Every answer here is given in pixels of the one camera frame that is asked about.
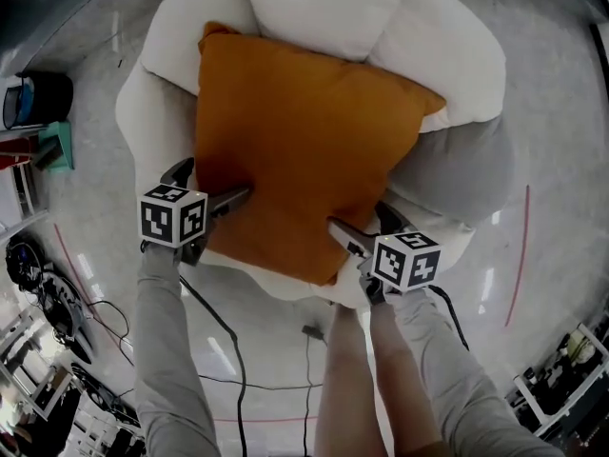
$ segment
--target black container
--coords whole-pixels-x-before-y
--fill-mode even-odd
[[[29,78],[33,82],[33,101],[28,116],[17,121],[22,87],[7,90],[2,113],[6,129],[66,120],[74,94],[72,81],[67,76],[54,72],[24,71],[18,73],[17,77]]]

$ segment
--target equipment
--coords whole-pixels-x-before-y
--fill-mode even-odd
[[[161,184],[138,198],[138,231],[144,242],[170,248],[184,246],[182,262],[196,266],[214,228],[213,220],[239,207],[248,188],[208,196],[186,189],[194,168],[190,157],[161,177]]]
[[[91,364],[95,350],[83,302],[72,282],[50,263],[29,235],[15,235],[7,245],[7,271],[20,290],[37,298],[55,340]]]
[[[72,373],[85,389],[88,397],[101,410],[107,411],[119,422],[134,427],[140,427],[135,409],[124,403],[120,396],[116,396],[110,389],[91,376],[78,364],[72,364]]]
[[[429,285],[436,277],[442,251],[389,205],[379,202],[375,211],[381,222],[378,234],[368,235],[338,218],[331,218],[329,227],[341,246],[363,258],[358,265],[360,286],[372,305],[383,302],[385,294]]]

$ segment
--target gray cushion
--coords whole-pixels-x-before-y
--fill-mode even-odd
[[[498,117],[421,134],[391,171],[389,188],[401,197],[469,227],[508,199],[514,149]]]

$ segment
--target red line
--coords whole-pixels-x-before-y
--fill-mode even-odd
[[[57,238],[59,239],[59,243],[61,244],[61,249],[64,251],[64,255],[66,256],[66,259],[68,259],[69,267],[71,268],[72,273],[74,274],[74,277],[76,278],[76,282],[78,283],[78,286],[80,287],[80,289],[82,291],[82,295],[85,298],[87,305],[90,305],[91,299],[88,297],[87,290],[85,289],[85,286],[83,285],[82,281],[80,280],[80,276],[78,275],[78,272],[74,268],[74,264],[72,263],[72,260],[69,257],[68,250],[66,249],[66,244],[64,243],[64,238],[62,237],[61,233],[59,232],[59,227],[57,227],[57,224],[53,224],[53,225],[55,226],[55,233],[57,233]],[[90,309],[93,312],[93,315],[96,318],[101,319],[101,317],[99,316],[99,313],[95,309],[95,307],[88,307],[88,309]],[[114,337],[112,337],[112,332],[110,330],[108,330],[107,327],[104,327],[104,329],[106,330],[106,333],[108,334],[108,336],[110,337],[110,339],[112,340],[114,345],[120,350],[121,348],[120,348],[118,342],[116,342],[116,340],[114,340]]]
[[[526,185],[526,195],[524,198],[524,230],[522,232],[521,263],[518,267],[518,276],[516,278],[516,286],[514,287],[514,295],[512,296],[512,305],[510,306],[510,311],[507,314],[507,320],[505,320],[506,328],[508,325],[510,325],[510,321],[512,320],[512,312],[514,311],[514,305],[516,304],[516,299],[518,298],[518,293],[521,288],[522,270],[524,268],[524,257],[526,255],[526,239],[529,234],[530,203],[531,203],[531,188],[528,185]]]
[[[279,420],[243,420],[244,423],[289,423],[303,422],[305,418],[280,418]],[[317,416],[309,416],[308,420],[317,420]],[[224,418],[214,418],[214,422],[219,423],[238,423],[238,420],[227,420]]]

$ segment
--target white box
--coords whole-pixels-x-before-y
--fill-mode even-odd
[[[178,248],[206,232],[207,193],[159,185],[137,201],[140,238]]]
[[[379,235],[371,273],[401,292],[428,285],[436,277],[442,247],[422,232]]]

